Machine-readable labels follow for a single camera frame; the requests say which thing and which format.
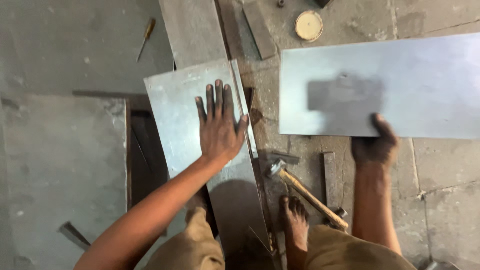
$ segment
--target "screwdriver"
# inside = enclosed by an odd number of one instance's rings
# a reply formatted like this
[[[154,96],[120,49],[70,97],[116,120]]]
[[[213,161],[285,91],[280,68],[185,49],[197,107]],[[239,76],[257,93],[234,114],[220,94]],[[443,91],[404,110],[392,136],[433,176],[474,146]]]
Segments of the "screwdriver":
[[[138,52],[137,62],[140,59],[140,55],[142,54],[142,51],[144,50],[145,42],[150,38],[150,35],[152,34],[152,31],[153,31],[154,27],[155,27],[155,19],[150,18],[150,20],[148,20],[147,29],[145,30],[144,42],[142,43],[142,47],[140,48],[140,52]]]

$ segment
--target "hammer head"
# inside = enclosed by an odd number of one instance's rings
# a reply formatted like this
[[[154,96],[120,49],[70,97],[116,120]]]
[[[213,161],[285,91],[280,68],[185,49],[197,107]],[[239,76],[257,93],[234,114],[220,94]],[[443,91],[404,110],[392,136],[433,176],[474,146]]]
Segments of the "hammer head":
[[[272,178],[278,174],[278,172],[285,168],[287,163],[283,159],[277,159],[272,166],[270,166],[270,170],[268,171],[268,177]]]

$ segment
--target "left hand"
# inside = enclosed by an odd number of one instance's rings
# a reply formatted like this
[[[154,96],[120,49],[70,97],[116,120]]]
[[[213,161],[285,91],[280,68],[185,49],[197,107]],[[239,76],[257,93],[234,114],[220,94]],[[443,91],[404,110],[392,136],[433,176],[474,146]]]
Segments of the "left hand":
[[[215,81],[216,100],[213,98],[213,86],[207,85],[207,113],[201,97],[196,97],[198,117],[200,118],[200,147],[202,157],[207,162],[225,166],[240,151],[245,140],[248,114],[243,115],[234,125],[232,90],[229,85],[223,87],[221,80]]]

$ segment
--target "khaki shorts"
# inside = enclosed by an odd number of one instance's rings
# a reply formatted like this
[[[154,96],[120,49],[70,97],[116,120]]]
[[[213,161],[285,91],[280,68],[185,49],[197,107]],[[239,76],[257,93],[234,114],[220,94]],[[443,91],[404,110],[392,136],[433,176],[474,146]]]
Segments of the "khaki shorts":
[[[165,242],[144,270],[224,270],[220,244],[215,241],[206,212],[191,211],[185,231]],[[305,270],[416,270],[390,249],[360,240],[324,225],[310,229]]]

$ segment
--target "hammer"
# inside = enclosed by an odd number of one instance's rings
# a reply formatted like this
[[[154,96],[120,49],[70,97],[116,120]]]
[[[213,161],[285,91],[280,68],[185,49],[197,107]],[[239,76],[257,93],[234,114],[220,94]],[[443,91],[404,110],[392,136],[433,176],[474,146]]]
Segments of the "hammer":
[[[343,231],[346,231],[348,228],[348,223],[345,222],[341,217],[337,216],[332,210],[330,210],[326,205],[321,203],[315,196],[313,196],[307,188],[297,179],[293,174],[285,169],[286,163],[282,159],[277,159],[268,172],[268,177],[273,178],[275,175],[280,176],[280,178],[287,183],[287,185],[293,187],[298,193],[302,195],[313,207],[319,210],[324,214],[328,220],[336,227],[340,228]]]

